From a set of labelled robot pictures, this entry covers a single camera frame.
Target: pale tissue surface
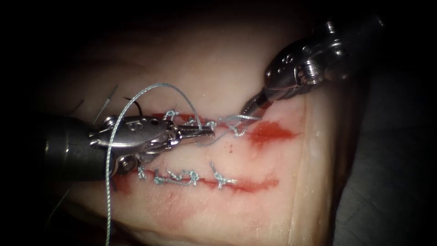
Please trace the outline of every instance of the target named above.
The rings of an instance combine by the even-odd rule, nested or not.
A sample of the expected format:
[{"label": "pale tissue surface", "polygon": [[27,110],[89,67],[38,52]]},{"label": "pale tissue surface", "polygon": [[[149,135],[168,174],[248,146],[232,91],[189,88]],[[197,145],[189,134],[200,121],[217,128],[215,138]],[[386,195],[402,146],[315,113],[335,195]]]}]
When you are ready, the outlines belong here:
[{"label": "pale tissue surface", "polygon": [[[64,102],[56,105],[55,112],[72,108],[85,98],[73,116],[92,122],[116,84],[119,87],[104,115],[118,114],[127,103],[122,97],[155,82],[168,82],[186,93],[203,117],[235,114],[261,89],[265,64],[293,41],[287,21],[276,21],[280,22],[273,25],[276,28],[261,24],[246,28],[248,24],[242,23],[224,29],[200,21],[200,26],[159,34],[162,42],[138,43],[135,52],[133,41],[123,42],[126,37],[120,33],[115,41],[99,43],[82,57],[103,62],[88,69],[73,67],[60,78],[69,83],[46,91],[42,97],[47,105]],[[191,35],[186,35],[187,28]],[[223,29],[225,35],[214,28]],[[178,48],[169,50],[169,44]],[[190,113],[183,99],[168,89],[155,89],[138,102],[146,114],[174,108]],[[128,112],[137,114],[134,108]],[[265,143],[261,151],[254,151],[248,136],[229,134],[207,148],[181,146],[146,167],[161,172],[193,169],[213,180],[208,165],[213,161],[227,178],[254,184],[277,178],[278,186],[273,189],[251,194],[210,189],[202,183],[196,187],[158,186],[150,176],[143,181],[132,175],[126,179],[131,192],[112,195],[113,218],[139,240],[162,245],[169,245],[164,238],[174,245],[180,240],[193,245],[320,245],[328,229],[332,189],[331,116],[329,96],[323,88],[318,89],[274,103],[263,118],[299,133],[293,140]],[[102,184],[79,184],[69,199],[105,215],[103,190]]]}]

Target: blood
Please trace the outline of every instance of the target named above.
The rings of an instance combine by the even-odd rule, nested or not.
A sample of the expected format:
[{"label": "blood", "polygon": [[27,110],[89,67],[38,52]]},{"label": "blood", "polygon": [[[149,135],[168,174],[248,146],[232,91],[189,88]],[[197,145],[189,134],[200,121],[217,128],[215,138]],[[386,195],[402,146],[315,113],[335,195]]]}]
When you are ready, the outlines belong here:
[{"label": "blood", "polygon": [[298,133],[283,129],[278,122],[262,121],[255,125],[252,132],[246,132],[249,142],[261,150],[271,142],[285,141],[294,139]]},{"label": "blood", "polygon": [[114,182],[114,186],[112,187],[112,191],[115,192],[120,192],[124,195],[129,195],[132,193],[132,189],[131,186],[129,184],[129,180],[128,180],[128,176],[130,176],[130,174],[127,175],[114,175],[112,177],[112,181]]}]

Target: dark background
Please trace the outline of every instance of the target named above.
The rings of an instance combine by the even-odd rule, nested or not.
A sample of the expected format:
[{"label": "dark background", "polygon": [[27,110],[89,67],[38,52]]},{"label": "dark background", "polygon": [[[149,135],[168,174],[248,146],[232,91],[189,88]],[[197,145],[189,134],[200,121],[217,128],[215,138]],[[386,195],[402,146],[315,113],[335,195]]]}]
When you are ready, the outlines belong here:
[{"label": "dark background", "polygon": [[[64,65],[65,57],[103,31],[152,13],[186,14],[214,4],[26,6],[6,22],[12,30],[8,38],[16,40],[11,47],[21,72],[15,76],[31,92]],[[371,72],[369,102],[337,212],[334,245],[424,245],[435,227],[430,7],[383,1],[309,0],[302,5],[317,20],[373,9],[388,27],[388,45]]]}]

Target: red blood stain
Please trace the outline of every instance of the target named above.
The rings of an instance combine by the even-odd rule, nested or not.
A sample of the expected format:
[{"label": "red blood stain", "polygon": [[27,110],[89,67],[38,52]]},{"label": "red blood stain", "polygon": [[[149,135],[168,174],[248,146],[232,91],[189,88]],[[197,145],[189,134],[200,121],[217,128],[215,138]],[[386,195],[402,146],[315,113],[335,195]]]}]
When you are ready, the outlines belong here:
[{"label": "red blood stain", "polygon": [[111,190],[115,191],[115,192],[120,192],[124,195],[129,195],[132,193],[132,189],[130,187],[129,184],[129,177],[130,174],[126,174],[126,175],[114,175],[112,177],[112,185],[111,185]]},{"label": "red blood stain", "polygon": [[292,140],[298,134],[283,129],[278,122],[262,121],[252,132],[247,132],[249,141],[258,149],[273,141]]}]

